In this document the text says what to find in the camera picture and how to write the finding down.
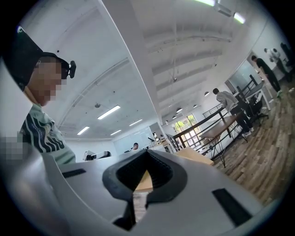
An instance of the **office chair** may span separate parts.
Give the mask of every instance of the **office chair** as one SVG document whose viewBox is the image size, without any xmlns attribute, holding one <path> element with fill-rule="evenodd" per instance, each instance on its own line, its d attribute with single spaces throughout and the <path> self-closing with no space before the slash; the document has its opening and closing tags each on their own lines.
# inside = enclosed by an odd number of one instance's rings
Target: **office chair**
<svg viewBox="0 0 295 236">
<path fill-rule="evenodd" d="M 257 101 L 255 97 L 252 97 L 250 99 L 250 102 L 247 103 L 246 99 L 242 99 L 240 96 L 236 97 L 239 101 L 239 105 L 241 108 L 246 112 L 246 115 L 250 117 L 250 122 L 254 123 L 256 120 L 259 122 L 259 126 L 261 126 L 260 119 L 263 117 L 268 117 L 268 115 L 262 114 L 261 108 L 262 108 L 262 101 Z"/>
</svg>

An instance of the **white shirt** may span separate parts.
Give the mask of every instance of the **white shirt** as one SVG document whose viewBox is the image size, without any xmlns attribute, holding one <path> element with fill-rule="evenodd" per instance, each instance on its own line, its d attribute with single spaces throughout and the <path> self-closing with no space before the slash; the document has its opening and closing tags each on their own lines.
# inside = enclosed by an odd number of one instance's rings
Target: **white shirt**
<svg viewBox="0 0 295 236">
<path fill-rule="evenodd" d="M 268 57 L 269 57 L 270 59 L 272 59 L 273 62 L 275 62 L 275 63 L 278 62 L 278 60 L 280 59 L 280 55 L 281 55 L 278 51 L 275 52 L 275 51 L 274 51 L 274 48 L 272 48 L 272 49 L 267 49 L 266 54 L 267 54 Z"/>
</svg>

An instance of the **wooden floor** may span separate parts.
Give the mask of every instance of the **wooden floor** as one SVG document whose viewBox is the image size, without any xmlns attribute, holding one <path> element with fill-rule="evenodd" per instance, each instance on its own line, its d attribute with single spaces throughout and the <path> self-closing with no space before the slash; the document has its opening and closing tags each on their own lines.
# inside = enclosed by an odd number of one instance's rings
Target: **wooden floor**
<svg viewBox="0 0 295 236">
<path fill-rule="evenodd" d="M 214 166 L 254 194 L 264 205 L 283 195 L 295 164 L 295 83 L 283 84 L 281 99 L 273 101 L 269 119 L 245 140 L 236 140 Z"/>
</svg>

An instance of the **black cap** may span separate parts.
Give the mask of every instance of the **black cap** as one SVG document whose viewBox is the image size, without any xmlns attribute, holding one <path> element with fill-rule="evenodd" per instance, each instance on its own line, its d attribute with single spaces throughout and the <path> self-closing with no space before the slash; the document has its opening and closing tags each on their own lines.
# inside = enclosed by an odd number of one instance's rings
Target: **black cap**
<svg viewBox="0 0 295 236">
<path fill-rule="evenodd" d="M 13 42 L 3 53 L 3 59 L 12 78 L 22 90 L 28 85 L 33 70 L 41 57 L 54 57 L 61 62 L 62 79 L 66 79 L 68 75 L 71 78 L 74 77 L 76 70 L 74 61 L 71 61 L 69 64 L 54 53 L 43 52 L 25 31 L 18 26 Z"/>
</svg>

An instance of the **desk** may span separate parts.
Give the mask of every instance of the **desk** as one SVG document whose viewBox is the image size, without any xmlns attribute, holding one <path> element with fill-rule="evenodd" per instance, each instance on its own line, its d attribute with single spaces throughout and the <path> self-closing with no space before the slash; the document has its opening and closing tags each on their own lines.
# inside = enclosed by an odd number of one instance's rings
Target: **desk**
<svg viewBox="0 0 295 236">
<path fill-rule="evenodd" d="M 183 157 L 189 160 L 201 162 L 207 165 L 213 165 L 214 162 L 208 159 L 207 157 L 203 156 L 202 154 L 198 153 L 191 147 L 186 147 L 178 152 L 175 153 L 175 155 L 179 157 Z M 141 182 L 136 188 L 136 192 L 150 192 L 153 190 L 153 184 L 152 179 L 149 175 L 149 173 L 146 171 L 142 177 Z"/>
<path fill-rule="evenodd" d="M 249 103 L 249 99 L 250 99 L 251 97 L 253 97 L 254 95 L 256 95 L 256 94 L 258 94 L 258 93 L 261 92 L 261 94 L 262 94 L 262 96 L 263 96 L 263 98 L 264 98 L 264 100 L 265 100 L 266 106 L 267 106 L 268 110 L 270 111 L 270 110 L 271 110 L 271 106 L 269 105 L 269 102 L 268 102 L 268 100 L 267 100 L 267 97 L 266 97 L 265 93 L 264 93 L 263 90 L 262 90 L 263 88 L 266 88 L 266 89 L 267 89 L 269 95 L 270 95 L 271 98 L 272 98 L 272 95 L 271 95 L 270 91 L 268 90 L 268 88 L 265 86 L 265 82 L 264 82 L 264 81 L 262 81 L 260 84 L 258 84 L 257 86 L 255 86 L 255 88 L 252 89 L 252 90 L 247 94 L 247 96 L 245 96 L 245 97 L 246 97 L 247 102 Z"/>
<path fill-rule="evenodd" d="M 221 143 L 221 141 L 218 141 L 218 139 L 220 138 L 221 134 L 223 132 L 225 132 L 229 127 L 231 127 L 232 130 L 235 130 L 235 132 L 237 132 L 239 134 L 239 132 L 235 129 L 235 127 L 232 126 L 232 124 L 238 119 L 238 117 L 239 117 L 239 114 L 238 115 L 227 116 L 223 120 L 221 120 L 219 123 L 217 123 L 215 126 L 213 126 L 209 130 L 207 130 L 205 133 L 200 135 L 200 138 L 208 138 L 210 140 L 210 142 L 212 142 L 212 144 L 213 144 L 213 141 L 215 141 L 214 153 L 213 153 L 212 158 L 215 155 L 216 145 L 218 143 L 219 148 L 220 148 L 220 152 L 221 152 L 221 155 L 219 155 L 219 157 L 220 157 L 224 167 L 225 167 L 225 160 L 224 160 L 224 151 L 225 151 L 225 149 L 223 150 L 222 143 Z"/>
</svg>

